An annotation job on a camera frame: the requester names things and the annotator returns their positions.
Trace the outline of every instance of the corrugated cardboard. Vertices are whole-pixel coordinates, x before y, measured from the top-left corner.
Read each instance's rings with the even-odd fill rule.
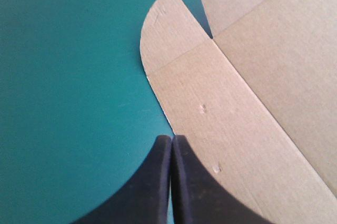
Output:
[[[337,0],[265,0],[214,36],[335,195],[336,37]]]
[[[336,61],[331,60],[337,51],[331,36],[336,24],[329,10],[331,5],[336,9],[332,2],[336,0],[314,0],[313,6],[311,1],[252,4],[233,24],[227,22],[229,26],[215,35],[214,42],[181,0],[157,0],[142,29],[144,69],[174,133],[187,136],[198,158],[224,189],[274,223],[337,220],[337,199],[331,185],[327,183],[330,189],[326,186],[310,164],[312,160],[302,154],[287,131],[297,128],[295,132],[302,135],[297,139],[308,139],[314,146],[315,140],[328,144],[324,136],[336,133],[330,123],[336,121],[335,110],[330,112],[336,104]],[[299,19],[304,13],[307,16]],[[324,58],[317,55],[322,44],[326,45],[320,50]],[[328,70],[325,78],[320,75],[323,65]],[[294,77],[301,80],[294,84]],[[327,133],[320,132],[321,127]],[[317,148],[318,156],[333,166],[336,160],[329,154],[336,147],[325,149],[327,154]]]

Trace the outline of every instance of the dark curved object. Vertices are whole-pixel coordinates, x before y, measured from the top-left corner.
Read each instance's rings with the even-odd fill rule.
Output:
[[[123,187],[74,224],[165,224],[169,200],[171,138],[160,135]]]
[[[171,170],[175,224],[271,224],[214,180],[184,136],[173,139]]]

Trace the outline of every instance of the green background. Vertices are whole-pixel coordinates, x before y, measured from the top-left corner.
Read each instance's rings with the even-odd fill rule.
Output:
[[[77,219],[172,135],[139,53],[154,1],[0,0],[0,223]]]

